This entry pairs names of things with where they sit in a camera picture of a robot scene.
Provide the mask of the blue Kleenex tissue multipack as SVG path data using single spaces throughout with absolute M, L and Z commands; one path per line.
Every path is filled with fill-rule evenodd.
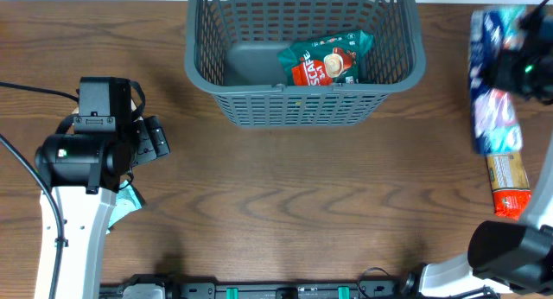
M 525 12 L 524 5 L 492 6 L 471 16 L 467 81 L 473 147 L 482 156 L 519 152 L 524 144 L 512 95 L 490 87 L 483 71 L 501 49 L 522 47 L 516 23 Z

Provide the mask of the orange spaghetti packet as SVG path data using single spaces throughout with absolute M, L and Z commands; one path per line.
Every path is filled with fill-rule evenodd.
M 519 152 L 486 158 L 495 215 L 519 220 L 532 192 Z

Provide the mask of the grey plastic basket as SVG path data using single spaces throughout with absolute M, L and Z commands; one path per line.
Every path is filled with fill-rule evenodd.
M 416 0 L 188 0 L 184 61 L 243 127 L 357 124 L 426 67 Z

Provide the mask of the green Nescafe coffee bag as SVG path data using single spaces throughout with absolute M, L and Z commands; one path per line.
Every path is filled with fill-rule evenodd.
M 374 36 L 362 30 L 297 41 L 277 58 L 289 85 L 330 86 L 359 83 L 362 58 L 374 44 Z

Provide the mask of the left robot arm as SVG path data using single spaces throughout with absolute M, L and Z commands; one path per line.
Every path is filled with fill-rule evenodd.
M 41 252 L 37 298 L 99 296 L 105 237 L 121 189 L 133 168 L 169 154 L 156 116 L 118 129 L 113 116 L 67 116 L 37 150 L 45 184 L 40 197 Z

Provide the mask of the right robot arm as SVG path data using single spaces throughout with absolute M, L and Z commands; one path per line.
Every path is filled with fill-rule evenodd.
M 410 273 L 400 293 L 420 298 L 496 298 L 552 293 L 552 155 L 535 190 L 524 184 L 521 127 L 512 97 L 552 103 L 552 19 L 542 7 L 496 6 L 471 17 L 468 60 L 472 135 L 485 156 L 497 213 L 467 252 Z

